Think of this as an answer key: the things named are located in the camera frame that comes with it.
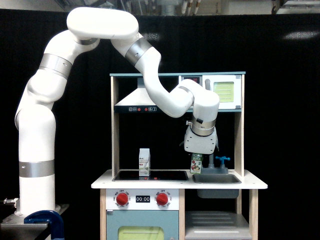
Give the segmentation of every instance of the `oven door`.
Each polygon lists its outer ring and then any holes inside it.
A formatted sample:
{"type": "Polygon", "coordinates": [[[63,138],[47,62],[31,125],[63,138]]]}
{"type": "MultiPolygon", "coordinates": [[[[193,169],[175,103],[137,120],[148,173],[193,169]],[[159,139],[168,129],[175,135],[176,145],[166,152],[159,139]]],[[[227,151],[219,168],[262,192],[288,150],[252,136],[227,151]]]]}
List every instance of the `oven door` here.
{"type": "Polygon", "coordinates": [[[113,210],[106,216],[107,240],[178,240],[177,210],[113,210]]]}

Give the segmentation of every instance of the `induction cooktop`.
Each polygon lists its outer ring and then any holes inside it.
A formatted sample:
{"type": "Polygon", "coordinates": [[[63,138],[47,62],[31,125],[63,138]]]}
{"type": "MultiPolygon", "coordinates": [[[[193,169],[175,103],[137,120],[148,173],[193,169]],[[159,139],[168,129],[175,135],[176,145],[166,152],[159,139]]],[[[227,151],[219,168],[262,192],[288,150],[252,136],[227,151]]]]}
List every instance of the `induction cooktop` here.
{"type": "Polygon", "coordinates": [[[188,176],[186,171],[183,170],[151,170],[150,176],[139,176],[139,170],[120,170],[112,181],[174,181],[181,182],[187,181],[188,176]]]}

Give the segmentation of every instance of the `sink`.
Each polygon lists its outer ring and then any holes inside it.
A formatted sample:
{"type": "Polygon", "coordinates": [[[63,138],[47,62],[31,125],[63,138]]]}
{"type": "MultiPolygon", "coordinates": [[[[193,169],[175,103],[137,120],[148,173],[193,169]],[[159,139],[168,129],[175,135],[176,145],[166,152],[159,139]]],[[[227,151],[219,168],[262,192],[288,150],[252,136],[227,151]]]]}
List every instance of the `sink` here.
{"type": "MultiPolygon", "coordinates": [[[[196,184],[240,184],[241,181],[233,174],[194,174],[196,184]]],[[[239,189],[197,189],[202,199],[236,199],[239,189]]]]}
{"type": "Polygon", "coordinates": [[[241,181],[233,174],[194,174],[196,184],[240,184],[241,181]]]}

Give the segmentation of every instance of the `microwave window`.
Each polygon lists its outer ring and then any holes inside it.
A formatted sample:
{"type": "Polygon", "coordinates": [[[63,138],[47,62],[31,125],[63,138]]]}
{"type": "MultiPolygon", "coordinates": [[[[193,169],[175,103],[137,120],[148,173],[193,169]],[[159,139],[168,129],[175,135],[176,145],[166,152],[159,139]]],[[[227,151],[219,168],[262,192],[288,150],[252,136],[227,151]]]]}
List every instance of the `microwave window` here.
{"type": "Polygon", "coordinates": [[[213,91],[218,94],[220,103],[232,103],[235,98],[235,83],[233,81],[215,82],[213,91]]]}

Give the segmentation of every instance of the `milk carton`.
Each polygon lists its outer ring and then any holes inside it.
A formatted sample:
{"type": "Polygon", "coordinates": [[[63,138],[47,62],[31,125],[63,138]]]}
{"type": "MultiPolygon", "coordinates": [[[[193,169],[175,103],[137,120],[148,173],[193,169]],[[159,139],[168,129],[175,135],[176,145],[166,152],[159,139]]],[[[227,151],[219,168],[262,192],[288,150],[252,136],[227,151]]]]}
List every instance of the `milk carton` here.
{"type": "Polygon", "coordinates": [[[140,148],[139,153],[139,177],[150,176],[150,149],[140,148]]]}

